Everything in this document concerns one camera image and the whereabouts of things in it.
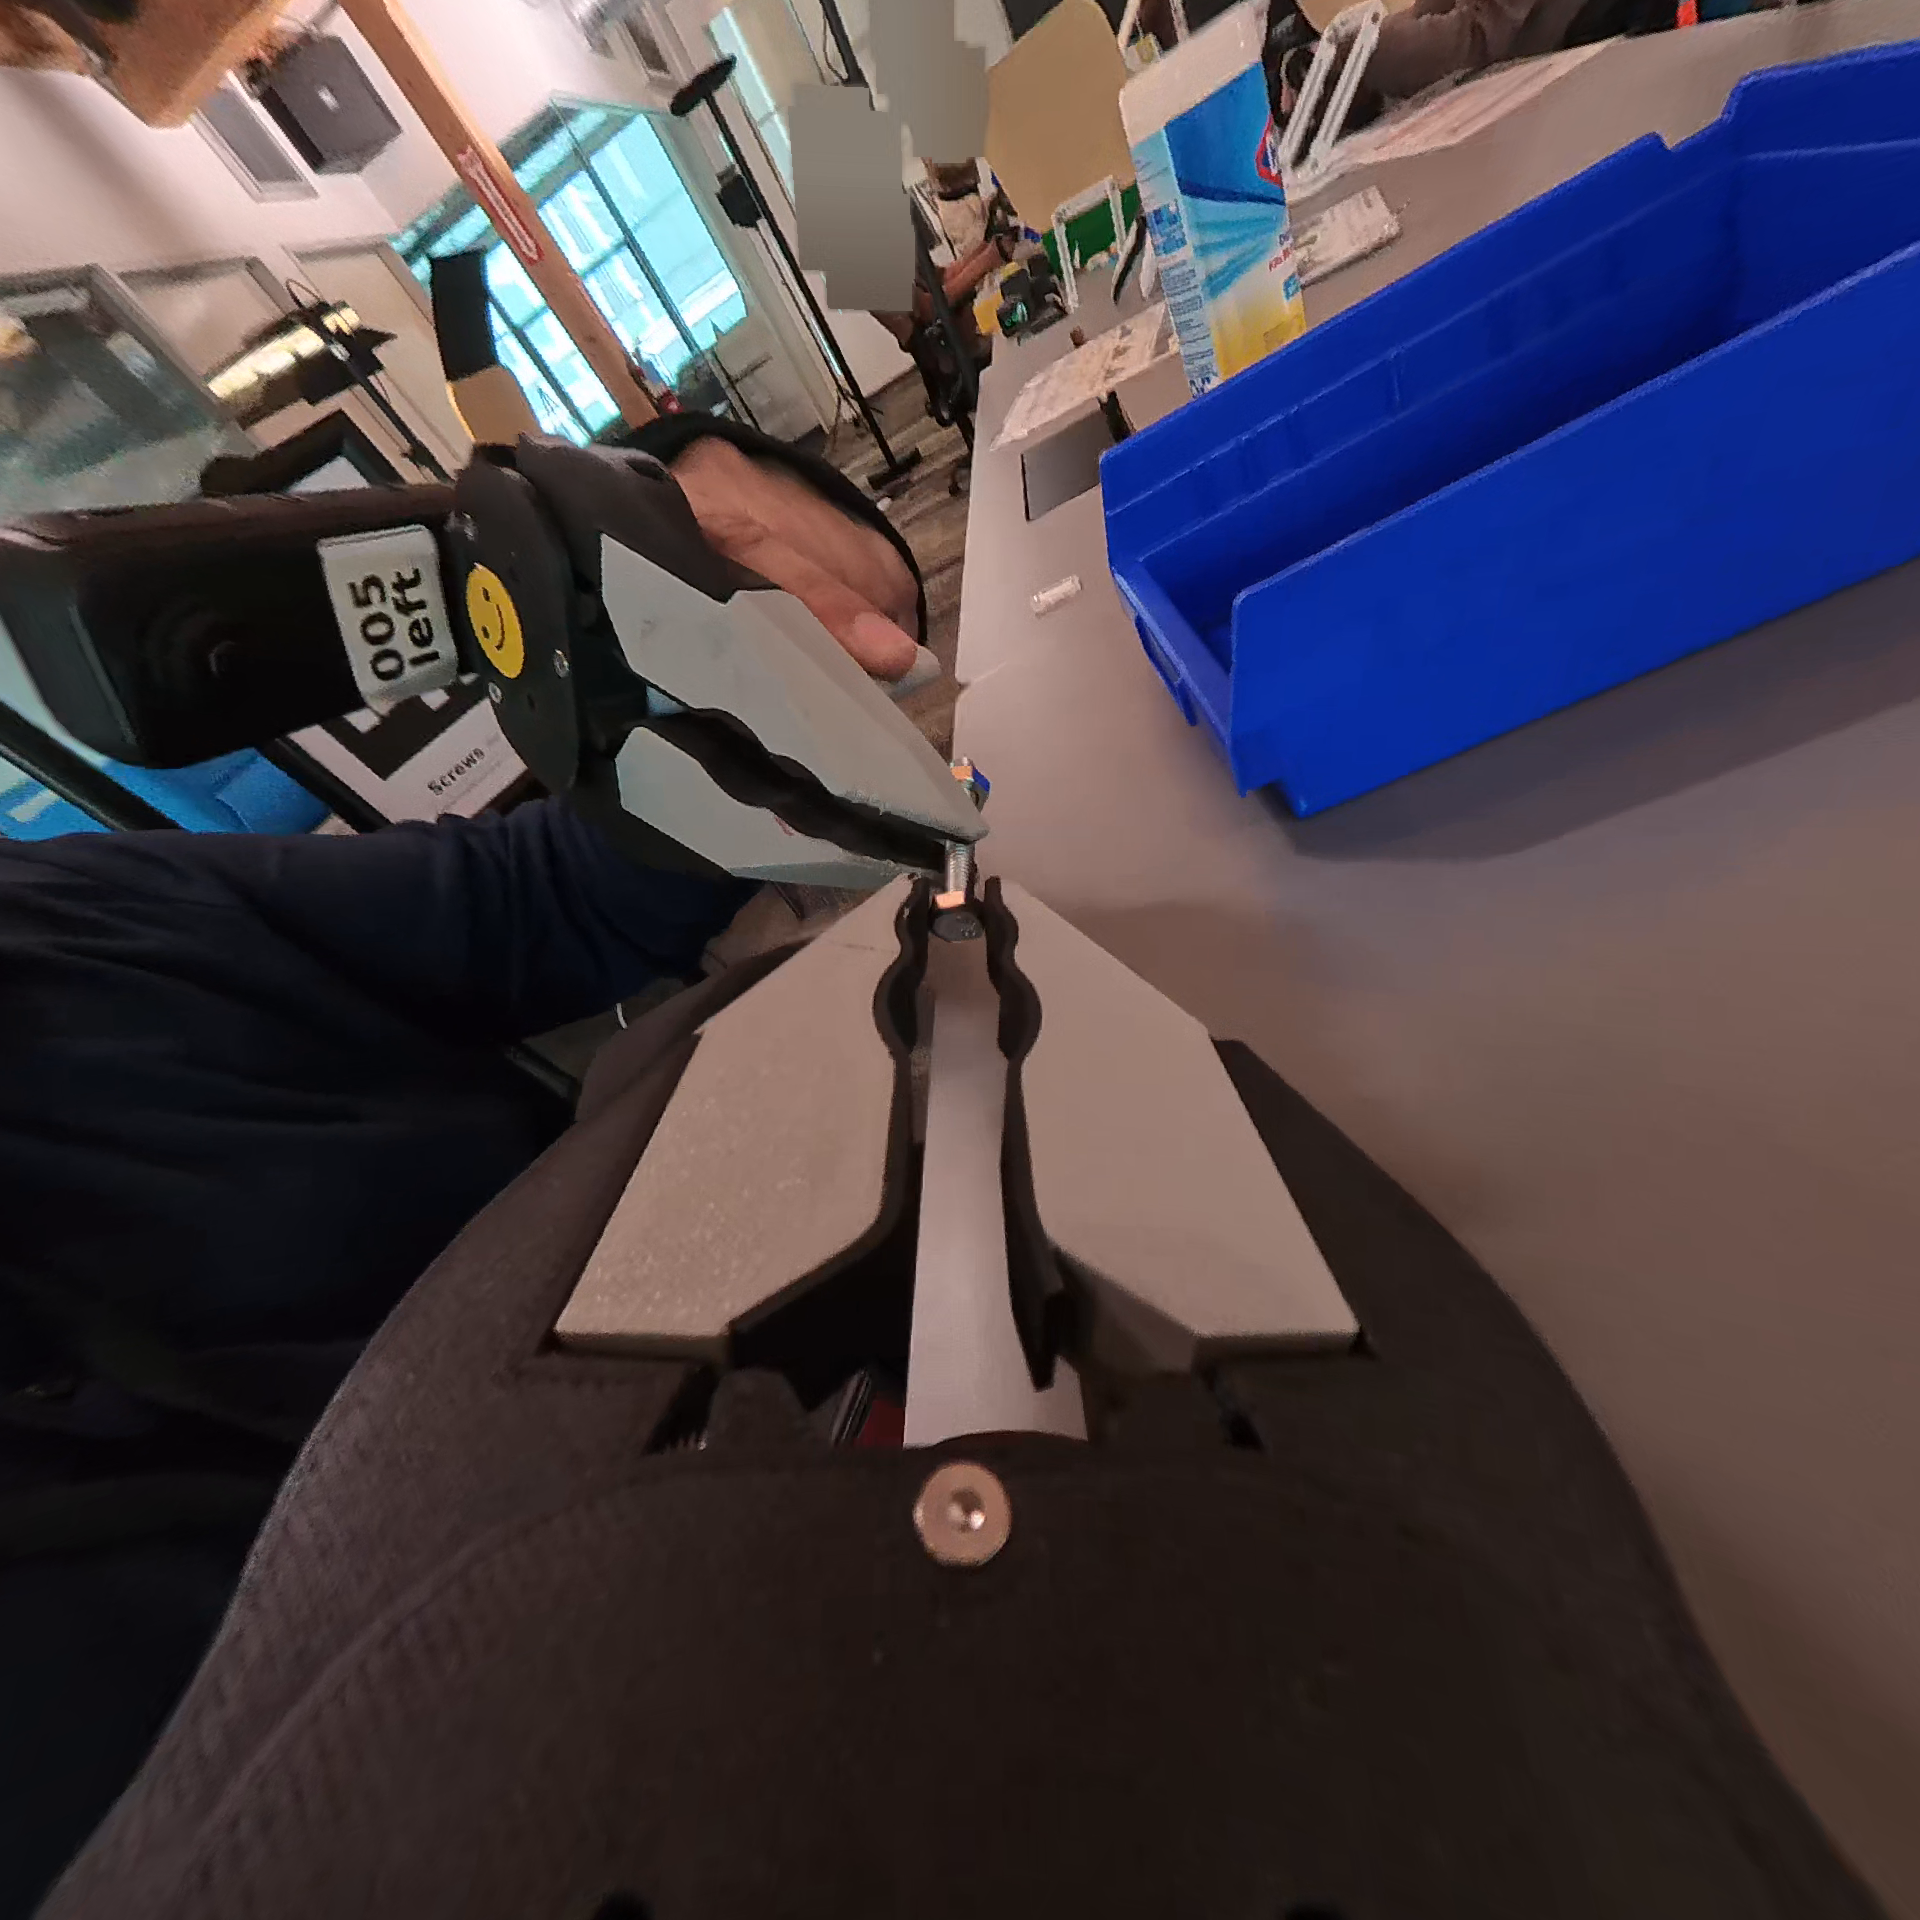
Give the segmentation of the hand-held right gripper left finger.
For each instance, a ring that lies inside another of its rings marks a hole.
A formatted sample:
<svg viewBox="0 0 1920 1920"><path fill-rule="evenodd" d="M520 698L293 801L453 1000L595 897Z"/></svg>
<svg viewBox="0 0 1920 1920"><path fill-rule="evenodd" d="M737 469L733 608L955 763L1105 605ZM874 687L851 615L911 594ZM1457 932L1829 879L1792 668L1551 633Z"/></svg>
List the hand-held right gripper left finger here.
<svg viewBox="0 0 1920 1920"><path fill-rule="evenodd" d="M901 1377L919 1226L922 887L893 880L704 1020L561 1311L565 1353Z"/></svg>

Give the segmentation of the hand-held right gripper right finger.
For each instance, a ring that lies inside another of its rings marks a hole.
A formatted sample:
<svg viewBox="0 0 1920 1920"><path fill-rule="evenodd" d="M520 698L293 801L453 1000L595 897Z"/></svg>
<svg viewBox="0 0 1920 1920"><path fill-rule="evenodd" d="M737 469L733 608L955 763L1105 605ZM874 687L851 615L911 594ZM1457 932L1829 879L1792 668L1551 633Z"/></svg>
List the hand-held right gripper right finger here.
<svg viewBox="0 0 1920 1920"><path fill-rule="evenodd" d="M1360 1320L1211 1033L1024 887L988 880L978 909L1032 1385L1352 1351Z"/></svg>

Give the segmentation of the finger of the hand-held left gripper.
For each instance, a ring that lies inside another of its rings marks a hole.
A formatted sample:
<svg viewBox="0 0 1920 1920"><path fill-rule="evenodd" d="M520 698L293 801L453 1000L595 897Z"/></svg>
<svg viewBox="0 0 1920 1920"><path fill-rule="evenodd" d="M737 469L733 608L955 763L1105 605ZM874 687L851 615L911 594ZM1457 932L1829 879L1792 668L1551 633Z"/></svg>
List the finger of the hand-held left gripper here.
<svg viewBox="0 0 1920 1920"><path fill-rule="evenodd" d="M640 825L743 880L874 892L940 879L963 841L963 793L905 761L903 795L844 789L733 724L648 724L612 760Z"/></svg>
<svg viewBox="0 0 1920 1920"><path fill-rule="evenodd" d="M856 845L847 827L881 848L988 832L972 786L794 594L714 600L611 536L599 565L627 668L668 721L706 729L729 770L772 789L752 808L840 848Z"/></svg>

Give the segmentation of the blue plastic bin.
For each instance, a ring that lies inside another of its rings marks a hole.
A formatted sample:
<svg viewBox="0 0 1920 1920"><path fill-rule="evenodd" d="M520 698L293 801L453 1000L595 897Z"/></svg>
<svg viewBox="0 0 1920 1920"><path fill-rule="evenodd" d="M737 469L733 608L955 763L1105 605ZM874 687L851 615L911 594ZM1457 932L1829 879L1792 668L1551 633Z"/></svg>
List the blue plastic bin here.
<svg viewBox="0 0 1920 1920"><path fill-rule="evenodd" d="M1917 53L1745 79L1103 461L1111 577L1307 816L1915 561Z"/></svg>

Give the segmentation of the person's left forearm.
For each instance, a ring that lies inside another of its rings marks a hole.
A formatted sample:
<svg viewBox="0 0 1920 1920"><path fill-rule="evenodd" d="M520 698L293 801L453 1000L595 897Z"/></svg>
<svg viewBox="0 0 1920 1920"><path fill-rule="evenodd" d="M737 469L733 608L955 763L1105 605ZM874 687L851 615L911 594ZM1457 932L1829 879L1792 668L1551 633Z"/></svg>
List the person's left forearm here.
<svg viewBox="0 0 1920 1920"><path fill-rule="evenodd" d="M364 834L4 848L4 1138L156 1164L487 1106L499 1051L690 977L752 885L565 803Z"/></svg>

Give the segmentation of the black white framed sign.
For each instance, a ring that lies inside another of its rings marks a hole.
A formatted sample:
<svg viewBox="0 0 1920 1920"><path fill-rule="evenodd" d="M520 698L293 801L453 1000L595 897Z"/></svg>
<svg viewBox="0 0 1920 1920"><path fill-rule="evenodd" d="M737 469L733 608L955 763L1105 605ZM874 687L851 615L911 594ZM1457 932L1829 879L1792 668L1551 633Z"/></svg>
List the black white framed sign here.
<svg viewBox="0 0 1920 1920"><path fill-rule="evenodd" d="M269 756L355 829L474 818L536 789L481 681L331 717Z"/></svg>

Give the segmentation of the printed paper sheet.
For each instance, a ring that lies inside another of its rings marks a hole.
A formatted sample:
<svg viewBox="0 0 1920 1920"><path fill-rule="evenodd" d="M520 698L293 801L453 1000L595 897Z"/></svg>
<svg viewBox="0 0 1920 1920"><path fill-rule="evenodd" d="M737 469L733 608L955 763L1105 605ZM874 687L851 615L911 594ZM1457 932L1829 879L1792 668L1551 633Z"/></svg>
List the printed paper sheet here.
<svg viewBox="0 0 1920 1920"><path fill-rule="evenodd" d="M1316 211L1295 234L1299 279L1315 287L1347 268L1389 249L1401 237L1401 217L1377 185L1367 185Z"/></svg>
<svg viewBox="0 0 1920 1920"><path fill-rule="evenodd" d="M1179 359L1178 332L1161 301L1049 362L1017 391L993 448L1049 433L1083 405L1103 402L1148 368Z"/></svg>
<svg viewBox="0 0 1920 1920"><path fill-rule="evenodd" d="M1344 136L1336 155L1352 164L1364 164L1411 160L1452 149L1492 129L1519 108L1532 106L1611 43L1611 40L1603 40L1433 88L1418 101L1387 113L1367 131Z"/></svg>

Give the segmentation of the yellow black small device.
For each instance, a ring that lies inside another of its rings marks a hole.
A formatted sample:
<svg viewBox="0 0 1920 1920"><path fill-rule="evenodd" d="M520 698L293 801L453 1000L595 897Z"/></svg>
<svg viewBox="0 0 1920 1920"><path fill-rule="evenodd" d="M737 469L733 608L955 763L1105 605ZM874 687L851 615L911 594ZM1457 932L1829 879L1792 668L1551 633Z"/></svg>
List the yellow black small device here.
<svg viewBox="0 0 1920 1920"><path fill-rule="evenodd" d="M1020 258L978 284L972 307L983 341L1024 341L1068 320L1066 289L1044 253Z"/></svg>

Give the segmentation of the small green white holder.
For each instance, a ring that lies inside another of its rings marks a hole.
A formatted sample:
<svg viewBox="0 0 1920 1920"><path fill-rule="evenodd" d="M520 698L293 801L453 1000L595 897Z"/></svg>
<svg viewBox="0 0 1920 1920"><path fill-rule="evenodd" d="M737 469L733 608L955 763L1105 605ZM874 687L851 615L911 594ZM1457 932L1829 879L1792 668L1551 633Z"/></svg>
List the small green white holder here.
<svg viewBox="0 0 1920 1920"><path fill-rule="evenodd" d="M1040 234L1040 242L1059 281L1088 268L1115 271L1139 220L1137 181L1100 179L1056 212L1059 220Z"/></svg>

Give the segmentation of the black floor lamp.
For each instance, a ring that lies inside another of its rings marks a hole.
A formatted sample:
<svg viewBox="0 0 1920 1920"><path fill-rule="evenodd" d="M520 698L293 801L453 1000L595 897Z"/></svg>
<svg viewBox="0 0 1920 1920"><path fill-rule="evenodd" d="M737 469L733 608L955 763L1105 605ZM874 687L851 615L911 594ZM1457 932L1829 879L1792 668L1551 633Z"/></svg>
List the black floor lamp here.
<svg viewBox="0 0 1920 1920"><path fill-rule="evenodd" d="M815 341L816 353L824 356L824 363L829 371L835 396L853 409L856 419L865 425L874 450L881 459L881 467L867 479L867 490L882 501L891 501L913 480L915 469L922 464L922 456L915 448L911 448L908 453L896 453L891 441L888 440L881 416L876 413L874 402L859 386L848 354L837 332L833 330L820 300L809 289L804 271L801 268L797 251L794 249L784 229L780 226L776 207L761 189L761 184L752 172L749 159L741 146L737 132L732 131L732 123L721 103L721 93L732 85L733 73L737 59L732 55L722 55L677 89L671 103L671 113L680 122L689 122L697 115L704 115L711 122L711 129L715 131L728 159L728 168L722 168L721 177L715 179L717 202L737 229L755 234L776 251L776 264L784 277L784 289L801 301L801 313L808 323L809 339Z"/></svg>

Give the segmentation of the person's dark clothing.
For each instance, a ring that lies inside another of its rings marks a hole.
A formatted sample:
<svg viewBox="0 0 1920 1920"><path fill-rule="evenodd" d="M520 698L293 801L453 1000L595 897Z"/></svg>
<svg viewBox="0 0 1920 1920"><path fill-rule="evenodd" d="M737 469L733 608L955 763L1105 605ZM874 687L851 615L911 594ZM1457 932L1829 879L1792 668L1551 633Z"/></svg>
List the person's dark clothing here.
<svg viewBox="0 0 1920 1920"><path fill-rule="evenodd" d="M372 1331L569 1115L507 1053L376 1065L4 1060L4 1916L154 1746Z"/></svg>

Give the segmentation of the wipes canister blue label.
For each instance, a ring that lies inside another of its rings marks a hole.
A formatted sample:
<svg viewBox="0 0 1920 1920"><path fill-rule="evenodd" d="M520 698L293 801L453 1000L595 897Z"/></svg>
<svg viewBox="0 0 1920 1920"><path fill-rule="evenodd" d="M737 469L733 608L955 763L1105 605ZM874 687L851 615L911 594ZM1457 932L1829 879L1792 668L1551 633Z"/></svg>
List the wipes canister blue label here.
<svg viewBox="0 0 1920 1920"><path fill-rule="evenodd" d="M1146 237L1191 396L1307 332L1261 19L1211 21L1120 89Z"/></svg>

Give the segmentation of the wooden support post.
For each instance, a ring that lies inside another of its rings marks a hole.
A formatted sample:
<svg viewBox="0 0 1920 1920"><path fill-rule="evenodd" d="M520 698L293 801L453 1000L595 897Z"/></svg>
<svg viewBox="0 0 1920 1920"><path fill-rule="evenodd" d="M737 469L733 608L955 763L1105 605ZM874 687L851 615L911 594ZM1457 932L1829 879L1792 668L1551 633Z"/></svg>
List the wooden support post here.
<svg viewBox="0 0 1920 1920"><path fill-rule="evenodd" d="M343 12L476 204L490 216L504 244L517 256L544 304L612 399L621 420L648 425L658 419L657 399L635 371L625 343L595 304L585 281L567 264L538 204L514 179L499 145L450 85L449 71L405 7L395 3L343 3Z"/></svg>

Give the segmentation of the black wall speaker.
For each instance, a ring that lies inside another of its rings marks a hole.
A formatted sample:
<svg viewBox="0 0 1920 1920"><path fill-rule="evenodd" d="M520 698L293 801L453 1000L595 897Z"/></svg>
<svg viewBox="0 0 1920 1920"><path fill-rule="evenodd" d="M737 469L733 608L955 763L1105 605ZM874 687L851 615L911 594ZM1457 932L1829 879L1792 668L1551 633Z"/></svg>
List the black wall speaker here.
<svg viewBox="0 0 1920 1920"><path fill-rule="evenodd" d="M247 67L247 85L317 177L356 177L401 137L394 111L338 37L289 40Z"/></svg>

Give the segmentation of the white frame stand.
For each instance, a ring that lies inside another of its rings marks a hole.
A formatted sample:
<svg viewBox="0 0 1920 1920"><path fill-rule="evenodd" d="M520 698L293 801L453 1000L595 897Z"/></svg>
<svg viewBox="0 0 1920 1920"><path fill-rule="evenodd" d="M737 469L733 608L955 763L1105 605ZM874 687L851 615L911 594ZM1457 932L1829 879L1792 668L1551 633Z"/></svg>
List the white frame stand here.
<svg viewBox="0 0 1920 1920"><path fill-rule="evenodd" d="M1353 115L1393 12L1386 3L1292 5L1280 27L1280 169L1324 177Z"/></svg>

